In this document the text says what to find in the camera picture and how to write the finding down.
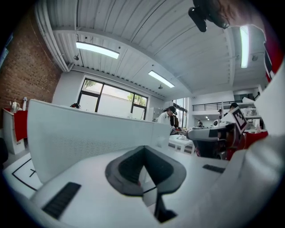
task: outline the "black railing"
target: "black railing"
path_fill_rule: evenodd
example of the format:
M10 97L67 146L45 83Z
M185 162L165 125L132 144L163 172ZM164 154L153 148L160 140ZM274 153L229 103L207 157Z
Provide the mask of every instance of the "black railing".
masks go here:
M231 101L231 102L224 102L224 104L231 104L233 102L242 103L242 101ZM193 111L207 111L207 110L219 110L222 108L222 102L217 103L208 103L208 104L201 104L201 105L192 105Z

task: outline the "corrugated metal ceiling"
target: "corrugated metal ceiling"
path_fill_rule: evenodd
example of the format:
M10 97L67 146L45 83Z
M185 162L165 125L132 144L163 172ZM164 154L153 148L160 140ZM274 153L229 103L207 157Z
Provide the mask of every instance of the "corrugated metal ceiling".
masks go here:
M75 3L74 0L48 1L53 29L69 26L74 30ZM104 31L137 44L159 59L191 92L215 85L228 85L231 56L224 30L208 23L207 32L201 33L187 14L192 5L189 0L79 0L77 27ZM253 31L252 37L260 37L256 30ZM79 35L78 38L75 33L55 34L67 63L73 62L132 81L165 97L185 90L181 85L173 89L164 86L163 90L159 90L160 82L147 73L152 69L160 73L161 67L126 46L98 38L96 34ZM236 37L239 33L235 28L233 35L236 44L233 48L239 55L240 41ZM119 58L112 59L84 50L79 53L75 46L77 39L120 52ZM257 52L262 48L256 43L252 41L252 48ZM78 61L73 59L75 55L79 55ZM241 69L240 61L236 61L234 83L262 75L261 60L260 56L247 69Z

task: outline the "ceiling light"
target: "ceiling light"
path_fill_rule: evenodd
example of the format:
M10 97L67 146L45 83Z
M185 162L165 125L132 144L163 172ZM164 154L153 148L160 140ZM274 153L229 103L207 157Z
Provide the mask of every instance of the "ceiling light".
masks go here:
M103 48L103 47L98 46L98 45L87 44L84 42L76 42L76 47L80 48L80 49L88 50L88 51L97 52L97 53L100 53L103 55L107 55L107 56L110 56L110 57L115 58L115 59L117 59L119 57L119 54L120 54L120 53L115 52L113 50Z
M163 77L158 75L156 72L151 71L148 74L151 75L152 77L156 78L157 80L161 81L165 85L169 86L170 88L174 87L174 85L172 85L169 81L165 80Z
M241 68L248 67L248 56L249 56L249 32L248 26L240 27L240 37L241 37Z

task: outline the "brick wall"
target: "brick wall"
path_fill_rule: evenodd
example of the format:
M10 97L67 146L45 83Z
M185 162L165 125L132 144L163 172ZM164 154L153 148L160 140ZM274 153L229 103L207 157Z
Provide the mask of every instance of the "brick wall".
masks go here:
M0 69L0 128L2 108L8 108L10 101L16 99L21 107L23 97L52 102L61 75L40 34L33 8L19 21L7 49Z

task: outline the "black cap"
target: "black cap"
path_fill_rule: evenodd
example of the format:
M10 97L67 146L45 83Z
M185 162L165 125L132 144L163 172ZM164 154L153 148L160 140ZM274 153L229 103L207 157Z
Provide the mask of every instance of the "black cap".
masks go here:
M172 112L172 114L176 112L176 108L174 106L170 106L169 109Z
M188 10L188 15L192 18L201 32L207 31L206 20L226 29L229 26L227 19L223 18L218 11L220 4L217 0L193 0L194 7Z
M230 106L230 109L231 109L231 107L236 108L236 107L238 107L238 104L237 104L237 103L235 103L235 102L233 102L233 103L231 104L231 106Z

